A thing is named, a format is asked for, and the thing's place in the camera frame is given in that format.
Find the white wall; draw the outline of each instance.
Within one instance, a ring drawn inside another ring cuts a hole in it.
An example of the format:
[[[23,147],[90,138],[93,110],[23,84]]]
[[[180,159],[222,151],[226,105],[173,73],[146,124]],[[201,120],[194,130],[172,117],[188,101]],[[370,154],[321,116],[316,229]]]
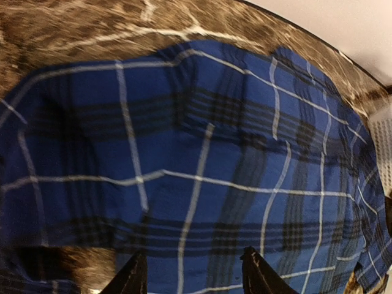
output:
[[[392,85],[392,0],[248,0],[307,29]]]

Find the white plastic basket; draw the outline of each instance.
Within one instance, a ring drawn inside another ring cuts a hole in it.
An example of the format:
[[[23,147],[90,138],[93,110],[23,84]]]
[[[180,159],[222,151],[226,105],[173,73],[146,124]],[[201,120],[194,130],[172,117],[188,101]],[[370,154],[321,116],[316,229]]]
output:
[[[384,194],[390,197],[392,192],[392,104],[379,109],[369,117],[369,128],[377,153],[377,166]]]

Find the brown marble surface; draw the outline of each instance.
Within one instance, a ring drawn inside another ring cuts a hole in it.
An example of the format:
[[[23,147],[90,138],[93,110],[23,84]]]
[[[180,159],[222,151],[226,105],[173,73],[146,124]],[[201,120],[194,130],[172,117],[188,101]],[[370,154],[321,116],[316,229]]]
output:
[[[194,39],[220,40],[266,55],[286,46],[326,73],[364,120],[386,101],[384,88],[347,58],[235,0],[0,0],[0,99],[38,67],[127,59]],[[114,273],[110,251],[64,252],[86,261],[87,270],[75,273],[85,289],[102,288]]]

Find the plaid fabric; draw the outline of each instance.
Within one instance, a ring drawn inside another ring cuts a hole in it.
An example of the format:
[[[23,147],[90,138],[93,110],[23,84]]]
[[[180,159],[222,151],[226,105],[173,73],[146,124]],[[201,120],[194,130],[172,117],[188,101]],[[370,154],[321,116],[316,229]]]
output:
[[[0,137],[0,264],[21,292],[73,289],[39,256],[26,269],[26,246],[113,247],[119,268],[144,249],[153,293],[242,293],[248,246],[300,293],[354,269],[369,290],[392,263],[369,133],[286,48],[47,67],[2,101]]]

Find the white stripe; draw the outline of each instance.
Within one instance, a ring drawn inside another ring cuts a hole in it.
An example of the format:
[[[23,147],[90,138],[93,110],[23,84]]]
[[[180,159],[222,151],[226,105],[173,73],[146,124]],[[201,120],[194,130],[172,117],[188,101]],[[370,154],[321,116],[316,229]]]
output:
[[[34,189],[34,195],[36,196],[36,206],[37,206],[37,210],[38,210],[37,217],[38,217],[38,223],[39,223],[40,233],[41,233],[41,246],[47,247],[48,246],[48,235],[47,235],[47,229],[46,229],[46,223],[45,223],[45,211],[43,209],[42,194],[41,194],[41,190],[40,190],[39,183],[37,180],[36,169],[34,168],[34,164],[32,162],[29,149],[27,148],[25,135],[22,131],[19,131],[19,133],[18,133],[18,141],[19,141],[20,147],[22,149],[24,159],[26,160],[26,163],[27,163],[27,167],[28,167],[29,174],[30,174],[30,180],[32,182],[32,186]]]
[[[225,286],[225,287],[204,288],[203,290],[199,290],[199,291],[187,293],[187,294],[205,294],[208,292],[228,291],[228,290],[233,290],[233,289],[239,289],[242,287],[243,287],[243,285],[239,284],[239,285],[230,285],[230,286]]]
[[[177,176],[179,178],[184,178],[184,179],[195,179],[195,175],[189,175],[187,173],[178,173],[175,171],[169,171],[169,170],[164,170],[165,175],[168,176]],[[211,178],[204,178],[204,177],[198,177],[201,181],[206,182],[206,183],[211,183],[211,184],[217,184],[217,185],[222,185],[222,186],[229,186],[233,187],[239,190],[245,190],[249,192],[258,192],[258,193],[263,193],[263,194],[270,194],[270,193],[282,193],[282,194],[294,194],[294,195],[304,195],[304,196],[336,196],[336,197],[348,197],[351,200],[354,201],[354,198],[344,192],[320,192],[320,191],[303,191],[303,190],[288,190],[288,189],[265,189],[265,188],[258,188],[258,187],[248,187],[248,186],[243,186],[239,184],[235,184],[229,181],[223,181],[221,179],[211,179]]]
[[[308,74],[311,76],[312,78],[312,84],[315,85],[316,81],[314,80],[313,74],[312,74],[312,69],[311,69],[311,64],[309,61],[306,61],[306,70],[308,72]]]
[[[365,187],[366,187],[366,185],[368,184],[369,180],[374,176],[374,174],[376,173],[377,170],[378,170],[378,167],[375,166],[375,167],[373,168],[373,170],[367,175],[365,181],[362,183],[362,188],[361,188],[361,190],[364,190],[364,189],[365,189]]]
[[[349,256],[349,257],[339,257],[338,256],[338,257],[336,257],[336,260],[339,260],[341,262],[349,262],[350,260],[353,260],[353,259],[357,258],[360,255],[361,255],[361,253],[358,252],[358,253],[356,253],[356,254],[354,254],[352,256]]]
[[[279,91],[276,88],[275,85],[275,70],[276,70],[276,66],[277,66],[277,60],[272,57],[272,61],[271,61],[271,66],[269,68],[269,80],[271,81],[271,84],[274,88],[274,92],[275,92],[275,115],[274,115],[274,121],[272,123],[272,135],[274,137],[275,140],[277,140],[277,128],[279,126],[279,115],[281,113],[281,102],[280,102],[280,98],[279,98]]]
[[[372,258],[372,255],[370,254],[370,251],[368,251],[367,253],[369,254],[370,262],[372,263],[372,266],[374,267],[374,271],[375,271],[375,273],[377,274],[377,276],[379,277],[379,279],[381,281],[382,277],[380,276],[379,271],[377,271],[377,268],[374,265],[373,258]]]
[[[392,243],[392,239],[390,239],[386,244],[385,247],[381,250],[380,254],[373,259],[373,263],[376,262],[378,259],[381,258],[382,254],[384,253],[384,251],[386,251],[386,249],[388,248],[388,246]],[[357,280],[361,279],[361,277],[367,273],[367,271],[369,271],[369,269],[374,266],[373,263],[371,265],[368,265],[361,274],[358,275]]]
[[[51,283],[51,287],[52,287],[52,294],[58,294],[58,290],[59,290],[59,283],[57,283],[57,281],[52,281]]]
[[[142,180],[150,181],[153,179],[161,178],[165,175],[163,170],[154,171],[152,173],[147,173],[141,176]],[[76,181],[94,181],[94,182],[108,182],[114,185],[119,186],[133,186],[137,184],[136,178],[131,179],[111,179],[105,176],[89,176],[89,175],[69,175],[69,176],[36,176],[35,179],[37,182],[46,182],[46,183],[65,183],[65,182],[76,182]],[[25,177],[17,179],[15,182],[10,184],[5,184],[1,186],[1,191],[5,194],[10,190],[19,189],[24,185],[33,183],[31,177]]]
[[[19,112],[17,112],[11,105],[9,105],[4,99],[1,99],[0,101],[1,103],[4,104],[5,107],[7,107],[10,111],[12,111],[24,124],[27,124],[25,118]]]
[[[326,105],[327,109],[329,109],[328,102],[326,100],[325,90],[323,90],[323,97],[325,100],[325,105]],[[330,129],[331,129],[331,120],[330,120],[330,117],[328,117],[328,125],[327,125],[325,133],[324,133],[324,141],[323,141],[324,153],[321,153],[321,163],[320,163],[320,189],[321,189],[322,194],[320,196],[320,208],[319,208],[319,212],[318,212],[318,222],[320,224],[319,228],[318,228],[318,241],[317,241],[316,248],[313,251],[312,257],[309,261],[309,268],[307,270],[307,275],[306,275],[304,285],[302,288],[302,294],[304,294],[306,291],[307,283],[309,282],[309,277],[310,277],[311,271],[312,271],[313,261],[317,255],[317,252],[320,249],[320,245],[321,245],[321,242],[323,239],[323,208],[324,208],[324,196],[325,196],[324,195],[324,190],[325,190],[324,164],[325,164],[325,156],[326,156],[326,138],[328,137]]]
[[[142,179],[144,182],[150,181],[153,179],[158,179],[163,176],[177,176],[179,178],[184,178],[184,179],[196,179],[195,175],[190,175],[187,173],[178,173],[176,171],[169,171],[169,170],[158,170],[154,171],[152,173],[148,173],[142,176]],[[137,183],[136,178],[131,178],[131,179],[111,179],[107,178],[104,176],[89,176],[89,175],[69,175],[69,176],[36,176],[36,179],[38,182],[57,182],[57,183],[63,183],[63,182],[72,182],[72,181],[97,181],[97,182],[108,182],[111,184],[119,185],[119,186],[133,186],[134,184]],[[245,190],[245,191],[250,191],[250,192],[258,192],[258,193],[263,193],[263,194],[271,194],[271,193],[282,193],[282,194],[294,194],[294,195],[304,195],[304,196],[320,196],[322,193],[319,191],[305,191],[305,190],[288,190],[288,189],[265,189],[265,188],[259,188],[259,187],[249,187],[249,186],[243,186],[239,184],[235,184],[229,181],[224,181],[221,179],[212,179],[212,178],[205,178],[205,177],[199,177],[199,179],[203,182],[206,183],[211,183],[211,184],[217,184],[221,186],[229,186],[233,187],[238,190]],[[25,177],[25,178],[20,178],[17,179],[15,182],[5,184],[1,187],[1,190],[3,193],[6,193],[10,190],[18,189],[26,184],[31,184],[32,179],[30,177]],[[324,191],[324,196],[333,196],[333,197],[347,197],[350,198],[351,200],[354,200],[354,198],[344,192],[329,192],[329,191]]]
[[[203,141],[202,150],[200,151],[200,157],[197,165],[197,175],[195,176],[195,183],[192,192],[192,198],[190,200],[190,205],[188,208],[188,212],[186,214],[185,223],[183,226],[183,230],[181,232],[181,237],[178,243],[178,285],[177,285],[177,294],[183,294],[184,291],[184,250],[186,238],[188,236],[188,232],[190,229],[190,225],[193,221],[198,198],[200,196],[200,188],[202,186],[202,176],[204,174],[205,164],[207,161],[207,155],[209,151],[209,143],[211,141],[211,137],[213,135],[214,125],[209,123],[205,132],[205,138]]]
[[[134,127],[132,126],[132,119],[130,118],[129,109],[128,109],[128,101],[127,101],[127,85],[124,76],[124,67],[119,62],[116,61],[116,71],[117,71],[117,80],[119,84],[119,96],[121,103],[122,116],[124,117],[125,127],[127,130],[128,142],[130,146],[130,154],[132,156],[132,162],[134,164],[135,176],[137,181],[137,187],[140,195],[140,204],[141,208],[144,212],[148,211],[148,199],[147,193],[145,189],[145,185],[143,182],[141,167],[140,167],[140,158],[137,150],[137,144],[135,139]]]
[[[335,269],[335,266],[329,266],[327,268],[314,268],[311,270],[311,273],[319,273],[323,271],[333,271]],[[298,276],[303,276],[304,274],[307,274],[309,271],[300,271],[298,273],[293,273],[293,274],[285,274],[281,276],[282,279],[288,279],[291,277],[298,277]]]
[[[362,122],[360,122],[360,123],[358,124],[358,127],[356,127],[355,132],[360,133],[360,129],[361,129],[361,128],[362,128]],[[358,137],[355,136],[355,137],[353,138],[353,140],[351,141],[351,144],[350,144],[350,149],[351,149],[351,166],[353,165],[353,161],[354,161],[354,152],[353,152],[353,148],[354,148],[354,144],[355,144],[357,138],[358,138]]]
[[[175,67],[178,66],[184,59],[193,56],[193,55],[197,55],[197,56],[204,56],[206,58],[209,58],[213,61],[216,61],[218,63],[221,63],[225,66],[229,66],[232,69],[237,70],[238,72],[241,72],[242,74],[246,74],[246,75],[252,75],[253,77],[257,78],[258,80],[262,81],[263,83],[273,86],[272,83],[270,83],[267,80],[264,80],[262,78],[260,78],[258,75],[254,74],[252,71],[248,70],[248,69],[242,69],[234,64],[231,64],[227,61],[221,60],[219,58],[216,58],[212,55],[209,55],[203,51],[200,50],[194,50],[194,49],[188,49],[186,51],[183,51],[181,53],[179,53],[174,59],[173,61],[150,61],[150,62],[146,62],[146,61],[140,61],[140,62],[135,62],[135,61],[131,61],[128,63],[123,64],[123,67],[125,69],[130,69],[130,68],[137,68],[137,67]],[[29,91],[30,87],[40,81],[40,80],[45,80],[47,78],[51,78],[51,77],[57,77],[59,75],[65,75],[65,74],[74,74],[77,72],[93,72],[93,71],[98,71],[98,70],[113,70],[116,69],[116,65],[113,64],[104,64],[104,65],[96,65],[96,66],[76,66],[76,67],[71,67],[68,69],[59,69],[59,70],[53,70],[51,72],[45,72],[42,73],[40,75],[37,75],[35,77],[32,77],[31,80],[27,81],[26,84],[22,87],[22,89],[20,90],[20,92],[15,95],[11,106],[13,108],[15,108],[20,100],[23,98],[23,96]],[[360,138],[365,144],[367,144],[367,142],[364,140],[364,138],[362,138],[357,132],[355,132],[350,126],[349,123],[343,119],[337,118],[336,116],[332,115],[328,110],[326,110],[325,108],[314,104],[298,95],[296,95],[295,93],[292,93],[284,88],[281,88],[279,86],[276,86],[276,88],[294,98],[297,98],[309,105],[312,105],[314,108],[325,112],[326,114],[328,114],[328,116],[332,117],[333,119],[335,119],[336,121],[340,122],[341,124],[344,124],[347,126],[348,130],[351,131],[352,133],[354,133],[358,138]],[[5,111],[3,113],[3,115],[0,117],[0,128],[2,127],[4,121],[7,119],[7,117],[10,114],[10,110],[8,109],[7,111]]]
[[[151,18],[154,15],[154,11],[158,8],[158,6],[152,4],[149,0],[143,0],[145,3],[145,8],[140,12],[140,19],[143,21],[151,21]]]
[[[328,110],[328,112],[330,111],[330,107],[328,106],[328,101],[326,100],[326,92],[325,90],[323,90],[323,98],[325,101],[325,107]],[[323,149],[324,149],[324,154],[326,155],[326,141],[328,139],[328,135],[330,133],[331,130],[331,125],[332,125],[332,120],[331,117],[328,117],[328,123],[326,124],[326,130],[325,130],[325,134],[324,134],[324,140],[323,140]]]
[[[363,238],[363,243],[364,243],[364,245],[363,245],[363,247],[362,247],[361,252],[366,252],[366,250],[364,250],[364,248],[367,248],[368,242],[366,242],[366,238],[365,238],[365,235],[364,235],[364,234],[362,234],[362,238]]]
[[[366,205],[371,211],[373,211],[373,213],[374,213],[376,216],[378,216],[379,214],[377,213],[377,211],[376,211],[373,207],[371,207],[370,204],[369,204],[368,202],[366,202],[366,200],[363,198],[362,191],[361,191],[361,189],[360,189],[360,187],[359,187],[358,185],[357,185],[357,188],[358,188],[358,191],[360,192],[361,199],[362,199],[363,203],[365,203],[365,205]]]
[[[286,141],[286,146],[287,146],[287,156],[286,156],[286,160],[284,162],[283,165],[283,169],[282,169],[282,173],[281,176],[279,177],[279,180],[277,181],[276,185],[275,185],[275,189],[280,189],[283,180],[286,177],[287,174],[287,170],[288,170],[288,166],[290,165],[290,160],[292,158],[292,150],[290,148],[290,143]],[[260,255],[264,256],[264,242],[265,242],[265,231],[266,231],[266,226],[267,226],[267,222],[268,222],[268,216],[270,214],[270,210],[272,207],[272,204],[275,200],[275,196],[276,196],[276,192],[273,192],[271,194],[271,196],[268,199],[265,211],[264,211],[264,216],[263,216],[263,223],[262,223],[262,231],[260,233]]]

